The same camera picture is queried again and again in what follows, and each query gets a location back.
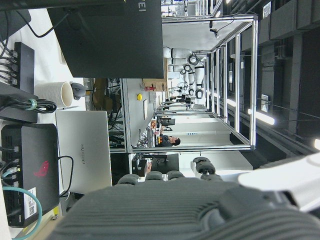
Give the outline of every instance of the desk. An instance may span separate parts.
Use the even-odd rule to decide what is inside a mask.
[[[46,9],[30,10],[31,22],[30,25],[37,34],[42,34],[52,27],[49,15]],[[15,42],[22,42],[34,49],[35,52],[35,66],[34,66],[34,85],[49,82],[76,82],[83,84],[82,78],[73,78],[68,66],[63,64],[61,50],[54,31],[49,33],[46,37],[35,37],[27,26],[24,26],[18,32],[9,38],[8,48],[13,49]],[[82,97],[79,101],[73,100],[72,107],[74,110],[86,110],[85,99]],[[0,129],[11,122],[0,119]],[[55,114],[38,114],[38,123],[53,123],[56,124]],[[11,236],[15,237],[21,228],[8,228],[7,216],[3,211],[5,204],[0,189],[0,239],[9,240],[8,230]]]
[[[123,97],[127,98],[124,101],[124,109],[127,111],[126,122],[128,126],[126,131],[129,137],[129,144],[136,146],[140,135],[139,129],[143,133],[155,113],[154,103],[148,103],[147,117],[144,119],[144,100],[149,101],[149,92],[142,90],[142,79],[123,79]],[[142,94],[142,100],[137,100],[137,95]]]

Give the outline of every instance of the ceiling light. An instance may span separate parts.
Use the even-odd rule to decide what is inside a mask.
[[[229,104],[232,107],[236,107],[237,106],[237,103],[235,101],[232,101],[231,99],[227,99],[226,103]]]
[[[251,113],[252,113],[251,109],[248,109],[248,114],[251,115]],[[259,119],[259,120],[261,120],[261,121],[263,121],[263,122],[265,122],[267,124],[275,125],[275,119],[273,117],[265,115],[265,114],[263,114],[261,112],[256,111],[255,112],[255,118]]]
[[[320,150],[320,140],[319,139],[314,140],[314,147],[316,149]]]
[[[221,10],[219,10],[219,11],[216,12],[215,17],[216,17],[216,18],[219,17],[220,14],[221,14]]]

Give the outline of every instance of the person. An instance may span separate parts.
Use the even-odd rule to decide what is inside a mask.
[[[180,138],[175,136],[168,136],[160,134],[160,138],[162,142],[157,145],[157,147],[172,147],[172,146],[178,146],[181,142]]]

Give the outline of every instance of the white cup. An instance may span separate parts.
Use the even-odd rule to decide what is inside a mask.
[[[54,102],[58,108],[70,107],[74,98],[72,87],[67,81],[37,84],[34,86],[34,95]]]

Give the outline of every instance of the table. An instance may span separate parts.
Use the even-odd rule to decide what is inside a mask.
[[[29,23],[37,34],[45,33],[52,27],[49,15],[46,9],[30,10],[31,22]],[[8,42],[8,48],[13,49],[15,42],[22,42],[34,49],[35,51],[35,66],[34,66],[34,84],[49,83],[49,82],[75,82],[83,84],[83,78],[74,78],[68,68],[63,62],[60,46],[54,31],[43,38],[35,37],[27,26],[24,26],[19,31],[14,33]],[[86,110],[85,98],[80,100],[73,100],[72,110]],[[0,129],[11,122],[0,119]],[[38,114],[39,124],[56,124],[55,114]],[[0,239],[9,240],[9,231],[12,237],[15,237],[21,228],[8,227],[7,216],[5,212],[5,204],[2,194],[2,187],[0,187]]]

